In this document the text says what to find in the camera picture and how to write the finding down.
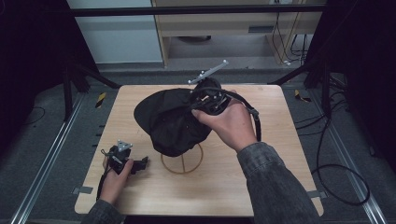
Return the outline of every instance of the person's left hand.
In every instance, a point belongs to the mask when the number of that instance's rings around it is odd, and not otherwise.
[[[134,165],[134,160],[129,159],[122,170],[122,172],[117,175],[114,170],[110,170],[107,173],[106,179],[103,182],[102,192],[100,194],[100,199],[106,201],[110,204],[116,202],[119,198],[122,189],[125,187],[126,180],[128,179],[129,174],[131,173],[132,166]]]

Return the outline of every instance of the wooden tabletop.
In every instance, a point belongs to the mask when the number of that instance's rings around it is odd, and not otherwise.
[[[252,217],[246,179],[233,150],[212,132],[183,157],[167,158],[153,149],[149,135],[134,120],[134,108],[156,91],[187,85],[137,85],[120,88],[83,186],[76,212],[87,214],[95,203],[104,155],[120,139],[133,144],[131,157],[148,156],[148,167],[132,175],[116,207],[125,215]],[[283,91],[274,85],[222,85],[236,90],[260,112],[262,141],[273,146],[307,191],[315,190]],[[320,215],[323,207],[313,199]]]

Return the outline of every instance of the sleeve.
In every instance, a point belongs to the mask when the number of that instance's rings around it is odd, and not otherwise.
[[[98,200],[82,219],[81,224],[119,224],[123,220],[124,216],[113,205]]]
[[[247,178],[256,224],[320,223],[304,187],[273,147],[255,143],[242,149],[237,158]]]

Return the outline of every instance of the floor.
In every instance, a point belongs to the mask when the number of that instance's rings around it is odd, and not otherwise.
[[[299,37],[294,49],[301,48],[301,40]],[[203,37],[175,37],[172,40],[167,66],[144,70],[138,68],[129,73],[103,75],[122,84],[179,84],[186,83],[189,78],[199,75],[200,71],[227,60],[230,62],[229,65],[212,75],[221,80],[221,83],[267,83],[300,66],[299,56],[295,56],[297,61],[291,65],[277,64],[269,44],[262,35],[212,36],[210,40]],[[304,74],[283,86],[296,127],[301,127],[300,125],[306,122],[304,119],[315,118],[321,114],[320,106],[315,103],[319,102],[315,100],[319,98],[318,90],[306,90],[302,86],[302,80]],[[36,220],[37,223],[67,223],[66,221],[81,220],[82,215],[76,214],[73,207],[77,195],[71,192],[74,187],[82,185],[95,145],[100,139],[103,125],[106,124],[112,102],[117,96],[117,90],[111,90],[95,80],[90,80],[90,83],[92,87],[88,94],[74,91],[75,102],[81,101],[82,104],[70,129],[64,129],[62,86],[44,91],[36,97],[35,109],[11,145],[11,155],[1,160],[0,223],[8,223],[19,208],[24,209],[28,215],[22,219]],[[295,90],[300,90],[303,100],[295,97]],[[106,92],[105,102],[100,109],[94,108],[98,95],[103,91]],[[311,99],[312,103],[308,103],[305,98]],[[335,102],[341,100],[342,96],[334,97]],[[364,206],[351,206],[330,196],[322,200],[325,206],[323,221],[396,223],[396,175],[383,160],[370,156],[359,126],[346,108],[347,104],[342,104],[334,109],[333,126],[323,139],[325,149],[321,151],[321,161],[345,163],[349,162],[350,157],[354,167],[367,178],[372,200]],[[320,121],[298,132],[312,169],[315,168],[318,132],[322,130],[323,125]],[[65,139],[57,138],[60,130],[65,130]],[[54,142],[59,148],[58,151],[53,150]],[[53,161],[46,164],[48,156],[52,157]],[[40,169],[43,162],[49,167],[47,172]],[[39,172],[45,174],[42,181],[35,179]],[[332,186],[334,191],[341,191],[343,198],[361,200],[361,194],[356,192],[360,188],[360,182],[354,180],[353,175],[333,170],[323,171],[323,175],[328,177],[326,183]],[[316,176],[314,180],[319,190],[326,191],[320,186]],[[20,207],[26,197],[33,202],[32,207]]]

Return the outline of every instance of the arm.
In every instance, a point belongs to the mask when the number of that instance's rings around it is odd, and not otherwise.
[[[81,224],[116,224],[124,220],[124,216],[114,207],[114,203],[120,196],[133,165],[134,161],[129,159],[119,175],[113,170],[107,173],[100,199],[82,219]]]
[[[257,142],[250,115],[240,102],[231,100],[217,116],[197,110],[192,114],[237,152],[256,223],[319,223],[318,212],[297,178],[272,147]]]
[[[319,223],[318,212],[273,147],[255,143],[237,158],[247,178],[256,223]]]

